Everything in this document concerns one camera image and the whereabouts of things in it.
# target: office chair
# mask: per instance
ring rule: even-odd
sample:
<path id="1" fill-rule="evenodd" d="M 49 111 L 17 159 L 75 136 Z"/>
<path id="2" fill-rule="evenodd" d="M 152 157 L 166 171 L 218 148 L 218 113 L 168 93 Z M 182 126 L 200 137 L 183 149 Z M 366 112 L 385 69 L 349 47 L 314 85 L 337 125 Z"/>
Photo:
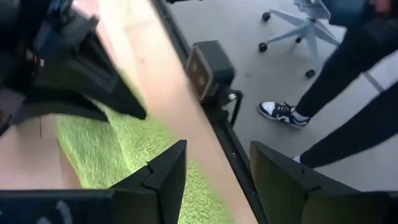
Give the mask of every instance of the office chair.
<path id="1" fill-rule="evenodd" d="M 330 12 L 325 7 L 322 0 L 294 0 L 294 4 L 298 9 L 308 15 L 307 19 L 301 19 L 299 17 L 290 15 L 286 12 L 282 12 L 277 9 L 270 9 L 269 12 L 265 12 L 262 15 L 262 20 L 267 22 L 271 15 L 276 15 L 290 24 L 296 26 L 293 30 L 288 33 L 278 35 L 270 38 L 267 42 L 259 44 L 259 51 L 265 52 L 267 46 L 270 43 L 277 42 L 289 37 L 297 37 L 295 42 L 300 43 L 302 39 L 307 41 L 312 56 L 312 67 L 309 69 L 305 76 L 312 78 L 315 76 L 316 71 L 322 66 L 319 61 L 317 38 L 338 46 L 340 43 L 336 40 L 336 37 L 319 21 L 320 19 L 330 19 Z"/>

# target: white sock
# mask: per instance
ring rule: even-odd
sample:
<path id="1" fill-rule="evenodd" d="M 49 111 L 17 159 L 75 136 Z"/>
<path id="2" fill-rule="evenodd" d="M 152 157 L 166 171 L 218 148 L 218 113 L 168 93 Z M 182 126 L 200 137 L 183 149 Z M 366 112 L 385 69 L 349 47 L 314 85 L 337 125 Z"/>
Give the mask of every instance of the white sock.
<path id="1" fill-rule="evenodd" d="M 293 160 L 296 161 L 296 162 L 298 162 L 298 163 L 301 163 L 301 162 L 300 162 L 300 156 L 294 157 Z"/>
<path id="2" fill-rule="evenodd" d="M 293 111 L 292 115 L 295 119 L 297 119 L 297 121 L 306 121 L 307 119 L 309 119 L 309 117 L 303 116 L 299 114 L 297 111 Z"/>

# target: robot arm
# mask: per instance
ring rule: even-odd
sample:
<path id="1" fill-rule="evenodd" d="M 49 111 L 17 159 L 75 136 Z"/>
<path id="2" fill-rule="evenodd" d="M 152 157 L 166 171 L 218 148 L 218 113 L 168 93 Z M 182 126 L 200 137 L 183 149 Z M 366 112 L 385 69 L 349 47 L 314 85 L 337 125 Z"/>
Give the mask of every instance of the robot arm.
<path id="1" fill-rule="evenodd" d="M 96 34 L 98 18 L 71 0 L 0 3 L 0 135 L 49 113 L 107 121 L 91 100 L 145 119 Z"/>

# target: chair base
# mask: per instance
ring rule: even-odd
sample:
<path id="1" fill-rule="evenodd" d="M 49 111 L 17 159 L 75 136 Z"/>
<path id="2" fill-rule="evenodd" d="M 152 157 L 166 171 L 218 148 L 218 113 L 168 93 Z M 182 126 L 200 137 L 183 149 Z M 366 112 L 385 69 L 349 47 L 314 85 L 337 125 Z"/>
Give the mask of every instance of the chair base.
<path id="1" fill-rule="evenodd" d="M 301 42 L 301 40 L 305 39 L 307 41 L 308 47 L 310 49 L 311 57 L 312 57 L 312 67 L 309 71 L 319 71 L 322 67 L 322 64 L 319 60 L 318 46 L 317 46 L 317 38 L 324 40 L 325 42 L 332 44 L 334 46 L 339 46 L 339 42 L 336 40 L 336 37 L 318 20 L 314 18 L 301 19 L 296 16 L 293 16 L 289 13 L 282 12 L 276 9 L 270 9 L 269 15 L 276 15 L 281 19 L 287 21 L 288 23 L 296 26 L 296 28 L 291 31 L 277 35 L 275 37 L 271 37 L 266 43 L 261 43 L 263 46 L 260 49 L 261 52 L 264 50 L 264 44 L 267 46 L 270 43 L 277 42 L 280 40 L 284 40 L 289 37 L 297 37 L 296 43 Z"/>

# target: black pants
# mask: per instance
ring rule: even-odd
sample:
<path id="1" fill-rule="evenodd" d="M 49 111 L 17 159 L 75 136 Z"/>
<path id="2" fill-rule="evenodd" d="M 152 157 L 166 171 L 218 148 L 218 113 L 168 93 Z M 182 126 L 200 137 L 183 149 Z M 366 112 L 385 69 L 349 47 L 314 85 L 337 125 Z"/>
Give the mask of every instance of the black pants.
<path id="1" fill-rule="evenodd" d="M 315 83 L 298 103 L 296 110 L 299 114 L 315 116 L 362 72 L 398 49 L 398 29 L 384 23 L 382 30 L 375 32 L 375 37 L 369 33 L 375 26 L 376 30 L 380 28 L 380 24 L 373 22 L 346 33 Z M 377 146 L 397 132 L 398 83 L 395 83 L 347 123 L 304 152 L 300 161 L 311 168 L 324 166 Z"/>

